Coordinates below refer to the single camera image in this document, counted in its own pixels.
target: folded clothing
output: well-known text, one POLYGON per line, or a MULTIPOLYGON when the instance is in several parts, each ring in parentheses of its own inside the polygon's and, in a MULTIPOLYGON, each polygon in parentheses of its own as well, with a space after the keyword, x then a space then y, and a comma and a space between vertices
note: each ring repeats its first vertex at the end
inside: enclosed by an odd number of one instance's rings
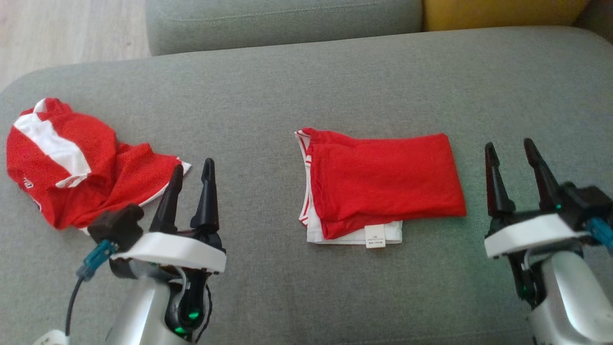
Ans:
POLYGON ((354 139, 303 128, 310 137, 313 206, 325 239, 366 225, 466 216, 449 139, 354 139))
MULTIPOLYGON (((311 193, 311 156, 307 155, 307 148, 311 142, 311 137, 306 135, 303 131, 294 132, 296 140, 302 153, 302 161, 305 165, 306 171, 306 191, 305 201, 300 211, 298 219, 306 226, 306 241, 317 244, 366 244, 366 231, 364 228, 348 233, 344 236, 340 236, 335 239, 325 239, 321 227, 321 221, 315 212, 313 207, 313 194, 311 193)), ((384 235, 386 244, 398 244, 402 243, 402 221, 391 222, 384 224, 384 235)))
POLYGON ((7 138, 7 171, 53 227, 86 228, 104 211, 162 195, 175 156, 118 142, 111 127, 45 98, 21 113, 7 138))

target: red and white jersey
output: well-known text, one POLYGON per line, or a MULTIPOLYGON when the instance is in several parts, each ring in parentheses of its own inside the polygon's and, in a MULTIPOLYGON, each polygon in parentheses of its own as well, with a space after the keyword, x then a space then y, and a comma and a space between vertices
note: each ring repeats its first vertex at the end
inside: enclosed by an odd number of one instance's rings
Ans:
POLYGON ((117 141, 102 121, 45 98, 21 113, 7 139, 7 171, 53 227, 87 227, 104 211, 162 195, 174 167, 149 144, 117 141))

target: black mount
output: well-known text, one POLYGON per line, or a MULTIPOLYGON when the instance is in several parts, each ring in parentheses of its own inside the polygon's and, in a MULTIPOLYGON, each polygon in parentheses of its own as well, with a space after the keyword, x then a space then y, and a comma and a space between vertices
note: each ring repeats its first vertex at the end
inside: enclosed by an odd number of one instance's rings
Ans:
MULTIPOLYGON (((559 185, 531 139, 524 139, 524 149, 528 163, 535 171, 541 201, 538 210, 516 212, 515 204, 509 199, 500 176, 500 161, 496 150, 491 142, 485 145, 487 213, 492 218, 486 238, 509 225, 544 214, 558 214, 574 231, 584 231, 585 222, 594 217, 605 221, 611 217, 613 220, 613 201, 598 187, 577 188, 570 182, 559 185)), ((587 244, 599 245, 591 237, 582 240, 587 244)), ((571 244, 569 247, 582 255, 580 246, 571 244)), ((545 298, 544 288, 538 264, 522 269, 525 254, 526 250, 523 250, 511 253, 507 258, 511 264, 517 295, 535 308, 545 298)))

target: yellow cushion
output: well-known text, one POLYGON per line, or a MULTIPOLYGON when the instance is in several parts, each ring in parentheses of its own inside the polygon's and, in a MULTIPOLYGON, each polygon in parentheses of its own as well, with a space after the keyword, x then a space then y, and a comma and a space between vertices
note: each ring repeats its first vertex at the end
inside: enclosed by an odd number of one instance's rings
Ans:
POLYGON ((572 25, 589 0, 424 0, 424 31, 572 25))

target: gray sofa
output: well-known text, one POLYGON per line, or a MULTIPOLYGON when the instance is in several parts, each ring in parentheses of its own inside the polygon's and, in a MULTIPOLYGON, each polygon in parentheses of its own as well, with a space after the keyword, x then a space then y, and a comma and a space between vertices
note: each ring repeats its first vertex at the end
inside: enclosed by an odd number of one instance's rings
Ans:
POLYGON ((421 0, 147 1, 153 55, 416 33, 421 0))
MULTIPOLYGON (((0 126, 45 96, 95 115, 128 143, 194 163, 178 225, 216 161, 226 272, 210 281, 202 344, 531 344, 529 307, 505 260, 488 260, 483 147, 493 141, 519 209, 538 194, 531 137, 560 181, 613 195, 613 46, 583 29, 492 28, 216 50, 28 74, 0 94, 0 126), (468 206, 462 219, 405 222, 384 250, 307 244, 297 221, 304 168, 292 132, 358 138, 449 136, 468 206)), ((74 271, 94 247, 57 232, 0 177, 0 343, 63 327, 74 271)), ((147 227, 155 203, 145 207, 147 227)), ((613 296, 613 260, 586 260, 613 296)), ((105 338, 130 281, 99 270, 77 298, 74 344, 105 338)))

